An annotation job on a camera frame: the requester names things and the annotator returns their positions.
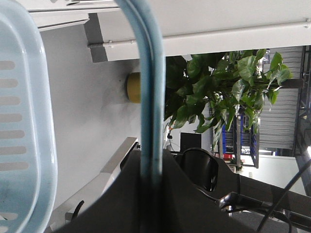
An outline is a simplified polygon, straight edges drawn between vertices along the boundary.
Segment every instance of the yellow round object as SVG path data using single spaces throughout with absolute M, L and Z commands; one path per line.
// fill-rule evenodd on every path
M 132 103 L 140 103 L 140 73 L 131 73 L 126 86 L 129 100 Z

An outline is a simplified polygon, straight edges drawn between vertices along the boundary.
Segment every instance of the light blue plastic basket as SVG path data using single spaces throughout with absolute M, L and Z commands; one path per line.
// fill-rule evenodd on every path
M 44 231 L 57 183 L 53 130 L 40 33 L 21 5 L 0 0 L 0 233 Z

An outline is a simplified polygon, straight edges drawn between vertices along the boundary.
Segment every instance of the blue metal rod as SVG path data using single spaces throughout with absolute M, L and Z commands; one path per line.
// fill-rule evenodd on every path
M 138 42 L 141 66 L 140 232 L 160 232 L 165 94 L 162 35 L 145 0 L 116 0 Z

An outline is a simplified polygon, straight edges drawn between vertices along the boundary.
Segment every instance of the red object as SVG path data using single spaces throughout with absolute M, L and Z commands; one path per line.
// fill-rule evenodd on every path
M 232 159 L 232 154 L 224 154 L 224 160 L 231 160 Z

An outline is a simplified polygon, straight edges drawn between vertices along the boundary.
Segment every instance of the basket slot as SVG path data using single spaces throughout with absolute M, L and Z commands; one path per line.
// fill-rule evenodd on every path
M 27 162 L 0 163 L 0 171 L 26 170 L 28 167 Z
M 15 68 L 13 61 L 0 61 L 0 69 L 12 70 Z
M 0 123 L 19 122 L 23 120 L 23 116 L 19 113 L 0 114 Z
M 25 132 L 23 130 L 0 131 L 0 139 L 23 138 Z
M 20 98 L 16 96 L 1 96 L 0 105 L 18 105 L 20 104 Z
M 27 152 L 26 147 L 0 147 L 0 155 L 11 155 L 11 154 L 25 154 Z
M 11 221 L 11 220 L 17 219 L 17 216 L 18 216 L 18 214 L 16 214 L 16 213 L 0 213 L 0 220 Z
M 0 88 L 17 87 L 18 81 L 16 79 L 0 79 Z

